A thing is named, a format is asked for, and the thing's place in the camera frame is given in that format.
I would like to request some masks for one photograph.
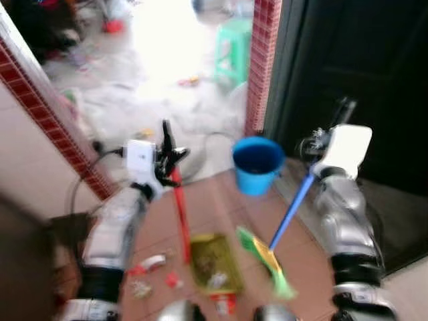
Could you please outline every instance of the power cord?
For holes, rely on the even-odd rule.
[[[107,152],[103,152],[101,154],[99,154],[98,158],[96,160],[94,160],[85,170],[85,172],[83,174],[80,175],[80,177],[78,178],[78,180],[72,185],[71,193],[70,193],[70,202],[67,204],[67,200],[69,198],[66,199],[66,215],[68,215],[70,217],[70,221],[71,221],[71,226],[72,228],[70,229],[70,244],[72,245],[72,254],[74,256],[74,259],[76,260],[77,266],[79,268],[79,270],[82,270],[82,258],[80,256],[79,253],[79,249],[78,249],[78,240],[75,237],[74,231],[76,230],[76,213],[75,213],[75,207],[76,207],[76,196],[77,196],[77,192],[79,189],[79,186],[82,184],[82,182],[84,181],[84,179],[92,172],[92,169],[94,169],[94,167],[107,155],[110,154],[116,154],[120,157],[123,157],[123,153],[124,153],[124,149],[121,148],[117,148],[117,149],[113,149],[113,150],[109,150]]]
[[[191,180],[193,179],[193,177],[196,176],[196,174],[202,170],[204,164],[207,162],[207,143],[208,143],[208,140],[212,136],[222,136],[222,137],[230,139],[231,142],[235,141],[235,137],[233,137],[232,135],[230,135],[226,132],[209,132],[209,133],[207,133],[203,138],[201,152],[197,156],[195,156],[191,165],[186,166],[187,171],[182,170],[181,179],[182,179],[183,185],[190,183]]]

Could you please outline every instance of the dustpan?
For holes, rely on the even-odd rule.
[[[172,178],[176,183],[181,182],[177,167],[172,173]],[[190,237],[182,186],[174,188],[174,195],[179,212],[183,259],[190,265],[197,287],[208,296],[240,293],[243,288],[241,274],[226,236],[221,233],[208,233]],[[213,265],[212,270],[227,275],[227,280],[218,288],[210,288],[207,285],[212,274],[202,268],[205,261]]]

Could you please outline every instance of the black cable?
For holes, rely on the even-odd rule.
[[[195,157],[195,159],[197,159],[197,157],[199,157],[199,159],[197,159],[197,161],[194,161],[193,166],[188,166],[188,168],[190,170],[189,173],[182,173],[182,177],[181,177],[182,185],[189,183],[191,181],[191,179],[194,176],[196,176],[196,174],[202,170],[203,166],[207,162],[207,143],[208,143],[208,140],[212,136],[215,136],[215,135],[228,138],[231,140],[231,142],[235,141],[235,138],[226,132],[209,132],[208,134],[206,134],[205,137],[203,138],[203,142],[202,142],[202,151],[199,153],[199,155],[197,155]]]
[[[96,160],[94,160],[85,170],[85,172],[80,175],[79,179],[74,183],[72,191],[71,191],[71,195],[70,195],[70,202],[69,202],[69,206],[66,206],[66,211],[70,216],[70,221],[71,221],[71,226],[72,228],[70,229],[70,243],[72,246],[72,253],[74,256],[74,259],[76,260],[77,266],[79,268],[79,270],[82,269],[82,258],[80,257],[79,254],[79,249],[78,249],[78,240],[75,238],[75,229],[76,229],[76,214],[75,212],[75,207],[76,207],[76,196],[77,196],[77,192],[79,189],[80,184],[84,181],[84,179],[92,172],[92,169],[94,169],[94,167],[107,155],[109,154],[117,154],[119,156],[123,156],[123,148],[117,148],[114,150],[109,150],[107,152],[103,152],[102,154],[100,154],[98,156],[98,158]]]
[[[341,199],[341,201],[344,203],[344,200],[340,197],[340,195],[337,192],[333,191],[333,193],[336,195],[337,198]],[[368,226],[366,226],[365,222],[361,221],[361,219],[359,218],[358,213],[356,211],[349,209],[348,212],[354,217],[355,221],[360,225],[360,227],[362,229],[368,231],[368,236],[370,237],[371,241],[373,242],[374,250],[377,253],[378,264],[382,268],[382,273],[384,274],[385,273],[385,260],[383,258],[381,247],[379,246],[379,244],[377,243],[377,240],[375,238],[374,232],[371,233],[371,231],[368,230]],[[378,219],[378,223],[379,223],[379,227],[380,227],[379,233],[381,234],[380,239],[382,239],[383,238],[383,229],[384,229],[383,228],[383,222],[382,222],[381,216],[376,212],[374,212],[374,213],[375,213],[375,215],[377,215],[377,219]],[[368,219],[367,211],[365,211],[364,215],[367,218],[367,221],[371,224],[371,226],[373,226],[373,223],[370,222],[370,220]]]
[[[364,183],[362,181],[359,181],[359,185],[363,186]],[[383,273],[386,273],[386,267],[385,267],[385,259],[383,257],[383,250],[384,250],[384,233],[385,233],[385,225],[382,220],[381,214],[375,209],[370,203],[366,203],[366,216],[369,218],[369,215],[367,213],[370,213],[372,216],[372,226],[373,226],[373,234],[370,235],[370,238],[372,239],[372,242],[374,244],[374,248],[379,256],[379,264],[383,268]]]

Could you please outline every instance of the red broom handle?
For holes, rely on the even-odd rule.
[[[174,182],[181,183],[181,175],[178,167],[175,167],[171,176]],[[184,261],[185,263],[189,263],[190,256],[191,256],[189,225],[187,224],[185,197],[183,193],[183,187],[181,185],[178,187],[174,187],[174,196],[175,196],[175,203],[177,204],[177,210],[179,211],[181,241],[183,243]]]

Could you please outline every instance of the blue bucket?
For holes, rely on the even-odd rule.
[[[268,191],[281,171],[286,156],[276,142],[263,137],[247,137],[233,147],[238,189],[257,196]]]

